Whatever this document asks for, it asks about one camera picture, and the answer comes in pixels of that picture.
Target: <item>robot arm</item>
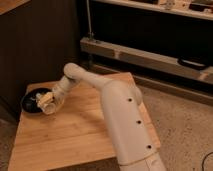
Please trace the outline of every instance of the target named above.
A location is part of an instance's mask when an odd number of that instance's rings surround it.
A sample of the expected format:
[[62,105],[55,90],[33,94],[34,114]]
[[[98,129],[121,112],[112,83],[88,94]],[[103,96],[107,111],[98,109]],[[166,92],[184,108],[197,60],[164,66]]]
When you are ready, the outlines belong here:
[[76,64],[64,67],[65,76],[38,100],[44,113],[55,112],[66,94],[80,80],[98,89],[107,129],[122,171],[165,171],[161,158],[141,118],[142,102],[135,85],[85,71]]

